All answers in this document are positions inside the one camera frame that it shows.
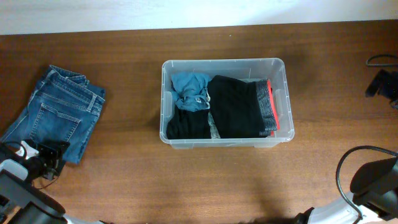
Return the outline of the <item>dark blue jeans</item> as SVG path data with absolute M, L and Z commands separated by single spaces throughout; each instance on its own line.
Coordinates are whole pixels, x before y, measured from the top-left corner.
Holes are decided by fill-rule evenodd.
M 99 120 L 105 94 L 85 75 L 50 65 L 1 141 L 69 142 L 63 160 L 78 164 Z

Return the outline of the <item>black garment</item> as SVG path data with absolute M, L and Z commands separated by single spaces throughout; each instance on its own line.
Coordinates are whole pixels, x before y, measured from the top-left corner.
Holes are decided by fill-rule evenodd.
M 209 110 L 187 111 L 175 106 L 174 116 L 167 124 L 168 139 L 210 139 Z

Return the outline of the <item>black shorts with red waistband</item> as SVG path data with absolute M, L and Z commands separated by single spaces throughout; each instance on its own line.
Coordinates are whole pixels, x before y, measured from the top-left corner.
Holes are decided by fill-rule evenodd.
M 269 79 L 244 82 L 217 75 L 208 93 L 221 138 L 265 138 L 280 129 Z

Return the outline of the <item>small blue garment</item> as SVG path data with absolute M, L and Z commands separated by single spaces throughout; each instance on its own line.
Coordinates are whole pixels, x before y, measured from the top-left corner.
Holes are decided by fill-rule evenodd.
M 178 109 L 196 112 L 210 109 L 208 83 L 212 78 L 205 73 L 179 72 L 171 76 L 172 96 Z

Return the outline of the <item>light blue jeans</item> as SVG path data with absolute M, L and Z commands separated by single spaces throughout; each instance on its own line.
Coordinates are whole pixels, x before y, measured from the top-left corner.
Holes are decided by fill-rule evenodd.
M 210 112 L 208 113 L 208 124 L 209 124 L 209 127 L 210 127 L 210 136 L 211 136 L 211 138 L 212 139 L 220 139 L 221 136 L 220 136 L 220 134 L 218 132 L 218 129 L 217 129 L 216 124 L 215 124 L 215 121 L 214 121 L 213 116 L 212 116 L 212 114 Z

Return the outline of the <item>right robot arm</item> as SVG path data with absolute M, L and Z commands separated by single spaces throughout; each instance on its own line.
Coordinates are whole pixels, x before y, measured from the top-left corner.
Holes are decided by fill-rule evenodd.
M 388 159 L 368 162 L 355 173 L 349 192 L 343 192 L 340 171 L 347 157 L 356 151 L 377 151 Z M 340 198 L 299 213 L 294 223 L 370 223 L 397 218 L 397 153 L 377 146 L 356 146 L 346 151 L 336 167 Z

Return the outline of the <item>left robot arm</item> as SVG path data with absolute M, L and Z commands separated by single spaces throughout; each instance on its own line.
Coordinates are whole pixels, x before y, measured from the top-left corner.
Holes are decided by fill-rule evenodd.
M 95 224 L 68 216 L 43 187 L 34 187 L 35 179 L 54 183 L 60 177 L 69 145 L 65 141 L 1 143 L 1 223 Z

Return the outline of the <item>clear plastic storage bin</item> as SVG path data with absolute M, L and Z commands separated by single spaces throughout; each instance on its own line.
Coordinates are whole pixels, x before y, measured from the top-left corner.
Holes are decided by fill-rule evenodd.
M 175 102 L 172 96 L 172 75 L 179 72 L 205 73 L 211 77 L 222 75 L 244 82 L 262 79 L 271 81 L 272 96 L 280 128 L 266 138 L 232 139 L 168 139 L 167 123 L 174 115 Z M 279 58 L 244 58 L 219 60 L 168 60 L 162 65 L 160 105 L 160 131 L 162 142 L 174 149 L 195 147 L 274 147 L 294 138 L 295 129 L 290 106 L 285 64 Z

